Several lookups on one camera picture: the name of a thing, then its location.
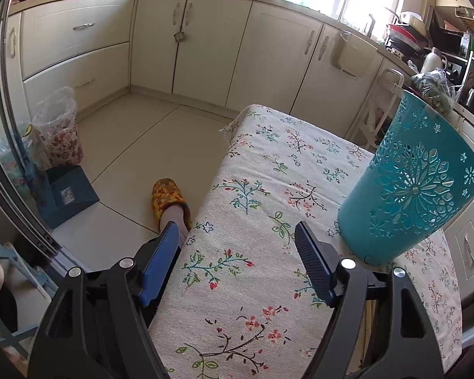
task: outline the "metal screw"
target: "metal screw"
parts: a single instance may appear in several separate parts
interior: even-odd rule
[[[341,261],[341,265],[346,269],[353,269],[356,266],[356,262],[352,259],[345,258]]]
[[[119,261],[119,266],[122,268],[130,268],[133,266],[133,259],[132,258],[125,258]]]
[[[402,268],[395,268],[393,270],[393,274],[397,277],[397,278],[403,278],[405,277],[405,271],[402,269]]]
[[[81,268],[71,268],[69,270],[69,276],[75,278],[76,276],[79,276],[81,274]]]

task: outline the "tile floor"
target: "tile floor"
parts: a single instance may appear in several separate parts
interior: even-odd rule
[[[129,93],[79,122],[82,167],[100,202],[53,231],[93,270],[108,268],[157,236],[150,192],[159,178],[176,181],[192,218],[227,149],[219,130],[231,120]]]

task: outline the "yellow slipper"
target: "yellow slipper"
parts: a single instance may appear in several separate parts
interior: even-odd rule
[[[184,221],[186,229],[191,229],[190,208],[181,194],[181,190],[170,178],[159,179],[153,186],[151,192],[151,207],[153,208],[153,217],[155,224],[160,229],[160,218],[163,212],[173,203],[179,203],[184,211]]]

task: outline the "baseboard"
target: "baseboard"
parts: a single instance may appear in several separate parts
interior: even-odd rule
[[[108,95],[107,97],[104,97],[94,104],[90,105],[89,107],[83,109],[82,111],[77,112],[76,116],[76,122],[79,122],[81,120],[84,120],[88,115],[93,114],[95,111],[99,110],[102,108],[104,105],[107,105],[109,102],[114,101],[115,99],[118,99],[119,97],[122,97],[123,95],[127,94],[130,92],[130,87],[124,87],[121,88],[112,94]]]
[[[210,102],[200,101],[198,99],[184,97],[182,95],[169,94],[162,91],[152,90],[150,88],[137,87],[135,85],[132,85],[131,91],[137,94],[148,95],[150,97],[162,99],[165,101],[171,101],[192,108],[197,108],[198,110],[210,112],[221,117],[230,118],[232,120],[234,120],[239,115],[239,111],[230,110],[229,108],[224,108]]]

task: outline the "blue gripper pad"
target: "blue gripper pad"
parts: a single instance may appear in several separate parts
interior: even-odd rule
[[[179,245],[179,228],[174,222],[170,223],[166,232],[160,235],[158,247],[150,258],[143,272],[143,285],[140,291],[140,302],[147,306],[158,297],[163,281]]]
[[[305,221],[295,227],[295,245],[316,295],[333,308],[337,303],[337,251],[332,245],[319,242]]]

